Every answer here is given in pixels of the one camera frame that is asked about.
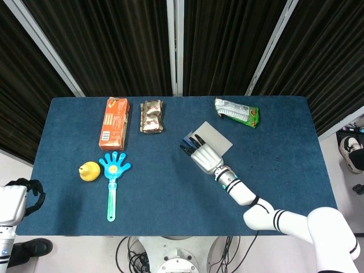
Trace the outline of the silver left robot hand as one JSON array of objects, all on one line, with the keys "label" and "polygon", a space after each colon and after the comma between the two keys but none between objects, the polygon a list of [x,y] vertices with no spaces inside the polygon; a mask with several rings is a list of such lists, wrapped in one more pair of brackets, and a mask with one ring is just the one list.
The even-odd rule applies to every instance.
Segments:
[{"label": "silver left robot hand", "polygon": [[[37,202],[26,208],[27,194],[32,191]],[[39,180],[20,178],[1,187],[1,226],[17,226],[24,217],[39,210],[46,194]]]}]

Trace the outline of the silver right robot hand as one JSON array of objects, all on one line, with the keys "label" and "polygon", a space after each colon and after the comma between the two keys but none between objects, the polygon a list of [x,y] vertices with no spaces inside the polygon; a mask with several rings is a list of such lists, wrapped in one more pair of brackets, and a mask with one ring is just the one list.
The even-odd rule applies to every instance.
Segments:
[{"label": "silver right robot hand", "polygon": [[206,174],[212,175],[224,164],[223,158],[198,134],[190,136],[193,144],[180,145],[180,148],[197,164]]}]

